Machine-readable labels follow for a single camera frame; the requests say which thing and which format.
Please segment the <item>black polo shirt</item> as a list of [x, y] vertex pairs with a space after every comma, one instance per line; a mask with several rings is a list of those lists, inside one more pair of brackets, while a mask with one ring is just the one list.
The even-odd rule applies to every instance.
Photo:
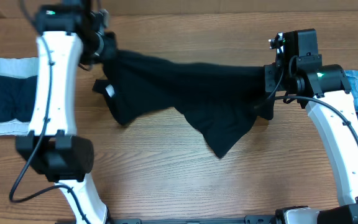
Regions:
[[220, 159], [257, 117], [273, 118], [264, 67], [173, 63], [120, 50], [116, 58], [103, 62], [103, 72], [106, 79], [96, 80], [93, 91], [104, 96], [119, 124], [174, 107]]

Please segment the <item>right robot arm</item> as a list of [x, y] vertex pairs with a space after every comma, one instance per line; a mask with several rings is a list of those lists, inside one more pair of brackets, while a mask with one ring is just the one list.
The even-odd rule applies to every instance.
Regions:
[[267, 100], [297, 101], [316, 126], [333, 170], [338, 207], [279, 208], [246, 223], [358, 223], [358, 119], [351, 85], [338, 64], [323, 65], [315, 29], [279, 32], [269, 40], [275, 63], [265, 66]]

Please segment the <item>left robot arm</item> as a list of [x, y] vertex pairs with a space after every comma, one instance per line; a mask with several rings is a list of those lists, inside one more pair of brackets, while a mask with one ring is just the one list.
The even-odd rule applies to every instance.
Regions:
[[79, 137], [75, 123], [77, 70], [91, 70], [109, 50], [108, 12], [92, 7], [91, 0], [62, 1], [27, 16], [37, 32], [39, 69], [32, 118], [27, 134], [16, 138], [16, 150], [26, 169], [61, 190], [75, 223], [111, 223], [91, 175], [93, 144]]

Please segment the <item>folded light grey garment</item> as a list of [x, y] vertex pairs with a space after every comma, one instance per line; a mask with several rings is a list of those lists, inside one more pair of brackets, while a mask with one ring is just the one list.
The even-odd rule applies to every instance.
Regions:
[[[39, 71], [37, 57], [30, 58], [0, 58], [0, 76], [11, 78], [29, 78], [36, 76]], [[29, 122], [18, 119], [0, 123], [0, 136], [20, 136], [28, 132]]]

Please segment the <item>folded navy garment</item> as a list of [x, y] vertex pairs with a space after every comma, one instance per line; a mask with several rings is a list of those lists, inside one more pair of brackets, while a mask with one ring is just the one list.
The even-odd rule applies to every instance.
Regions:
[[35, 103], [37, 77], [0, 76], [0, 123], [17, 119], [29, 122]]

